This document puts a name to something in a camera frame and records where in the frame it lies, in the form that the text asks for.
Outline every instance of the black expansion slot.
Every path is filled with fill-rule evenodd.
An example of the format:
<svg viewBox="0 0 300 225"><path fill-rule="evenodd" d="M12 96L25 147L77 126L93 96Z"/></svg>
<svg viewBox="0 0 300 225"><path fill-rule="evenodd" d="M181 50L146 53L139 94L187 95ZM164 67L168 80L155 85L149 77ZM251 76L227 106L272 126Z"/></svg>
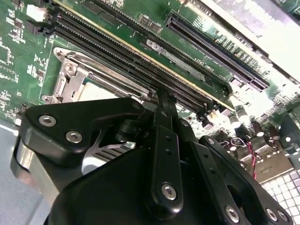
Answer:
<svg viewBox="0 0 300 225"><path fill-rule="evenodd" d="M191 86L164 72L151 62L139 57L132 50L116 43L80 18L65 12L49 9L45 35L55 34L78 46L91 57L101 59L121 71L127 78L153 90L162 88L177 96L178 103L197 112L212 100L200 95Z"/></svg>
<svg viewBox="0 0 300 225"><path fill-rule="evenodd" d="M143 35L147 39L157 43L158 45L166 49L169 53L176 56L178 59L182 60L183 62L187 63L191 67L201 72L205 77L209 77L214 83L223 86L223 89L227 92L226 95L230 94L231 88L229 87L229 84L226 81L220 80L215 75L201 68L199 64L197 64L194 61L194 59L192 59L179 49L176 49L171 44L164 41L161 37L152 33L149 29L143 27L141 24L139 24L138 22L136 22L135 20L133 20L132 18L130 18L129 16L127 16L126 14L124 14L123 12L121 12L120 10L116 9L115 7L111 6L103 0L90 0L90 2L100 7L102 10L112 15L113 17L117 18L119 21L126 24L128 27L131 27L133 30L136 30L139 34Z"/></svg>
<svg viewBox="0 0 300 225"><path fill-rule="evenodd" d="M166 26L220 66L226 68L240 82L248 84L259 92L270 86L251 67L231 55L226 49L215 44L209 37L197 31L191 23L177 13L170 13Z"/></svg>

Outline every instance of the gold contact strip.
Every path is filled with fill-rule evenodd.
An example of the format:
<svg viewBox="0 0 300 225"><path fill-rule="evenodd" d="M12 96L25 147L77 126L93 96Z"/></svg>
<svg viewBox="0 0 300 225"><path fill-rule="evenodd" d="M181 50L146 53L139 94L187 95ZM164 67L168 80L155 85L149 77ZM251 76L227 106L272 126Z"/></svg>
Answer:
<svg viewBox="0 0 300 225"><path fill-rule="evenodd" d="M173 74L175 77L181 79L182 81L184 81L185 83L193 86L195 89L197 89L198 91L202 92L204 95L214 99L216 102L220 103L221 105L225 106L227 109L234 111L234 109L232 107L230 107L229 105L225 104L224 102L221 102L219 99L217 99L216 97L212 96L211 94L207 93L205 90L199 88L197 85L195 85L194 83L191 83L190 81L188 81L186 78L180 76L179 74L177 74L176 72L172 71L171 69L169 69L168 67L164 66L163 64L161 64L160 62L156 61L155 59L151 58L150 56L148 56L147 54L141 52L140 50L136 49L135 47L133 47L132 45L130 45L129 43L123 41L121 38L115 36L114 34L112 34L111 32L109 32L108 30L104 29L103 27L97 25L96 23L94 23L93 21L89 20L88 18L82 16L81 14L77 13L76 11L74 11L72 8L70 8L69 6L65 5L62 2L59 2L57 0L53 0L55 3L61 5L62 7L64 7L65 9L67 9L68 11L70 11L71 13L75 14L76 16L82 18L83 20L85 20L86 22L92 24L93 26L95 26L96 28L98 28L99 30L101 30L102 32L106 33L107 35L111 36L112 38L116 39L117 41L123 43L124 45L126 45L127 47L131 48L133 51L138 52L140 55L142 55L143 57L147 58L148 60L154 62L155 64L157 64L158 66L162 67L164 70L168 71L169 73Z"/></svg>

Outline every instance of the electrolytic capacitor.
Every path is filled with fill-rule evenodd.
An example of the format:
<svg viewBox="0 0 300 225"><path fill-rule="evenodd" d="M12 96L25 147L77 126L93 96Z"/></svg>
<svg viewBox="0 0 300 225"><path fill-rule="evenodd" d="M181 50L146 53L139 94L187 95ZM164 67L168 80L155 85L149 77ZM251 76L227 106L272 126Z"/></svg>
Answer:
<svg viewBox="0 0 300 225"><path fill-rule="evenodd" d="M252 124L252 127L255 131L256 136L262 137L264 135L264 131L263 131L262 126L260 125L260 123L254 122Z"/></svg>
<svg viewBox="0 0 300 225"><path fill-rule="evenodd" d="M240 122L245 123L245 124L248 124L250 122L249 116L248 116L247 112L245 111L245 109L238 110L237 115L239 117Z"/></svg>
<svg viewBox="0 0 300 225"><path fill-rule="evenodd" d="M232 115L231 117L229 117L229 121L232 128L234 129L239 128L241 126L239 118L236 115Z"/></svg>
<svg viewBox="0 0 300 225"><path fill-rule="evenodd" d="M268 130L269 130L270 137L273 140L279 140L280 139L280 136L279 136L279 133L278 133L276 127L271 126L271 127L268 128Z"/></svg>

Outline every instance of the gray surface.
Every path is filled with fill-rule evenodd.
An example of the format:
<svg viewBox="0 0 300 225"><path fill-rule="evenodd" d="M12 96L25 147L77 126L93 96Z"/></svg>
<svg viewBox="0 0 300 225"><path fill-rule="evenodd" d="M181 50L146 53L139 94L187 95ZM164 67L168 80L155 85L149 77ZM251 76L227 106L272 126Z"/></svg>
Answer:
<svg viewBox="0 0 300 225"><path fill-rule="evenodd" d="M15 139L11 131L0 128L0 225L42 225L49 206L37 190L21 183L10 171Z"/></svg>

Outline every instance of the ram slot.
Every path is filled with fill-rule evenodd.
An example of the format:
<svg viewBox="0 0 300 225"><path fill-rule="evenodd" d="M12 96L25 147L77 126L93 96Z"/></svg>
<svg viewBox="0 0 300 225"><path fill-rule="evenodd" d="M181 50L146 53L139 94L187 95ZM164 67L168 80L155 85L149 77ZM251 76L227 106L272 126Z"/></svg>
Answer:
<svg viewBox="0 0 300 225"><path fill-rule="evenodd" d="M209 37L200 33L192 24L175 12L171 12L166 23L167 28L193 45L197 50L226 68L234 78L261 92L270 84L262 79L247 64L231 55L227 50L215 44Z"/></svg>
<svg viewBox="0 0 300 225"><path fill-rule="evenodd" d="M70 13L52 11L48 25L44 28L46 35L58 35L68 42L80 47L93 58L99 58L134 82L153 90L159 88L176 94L178 103L193 112L199 111L212 100L205 98L190 85L152 65L151 62L139 57L132 50L119 45L113 39L97 29L81 21Z"/></svg>

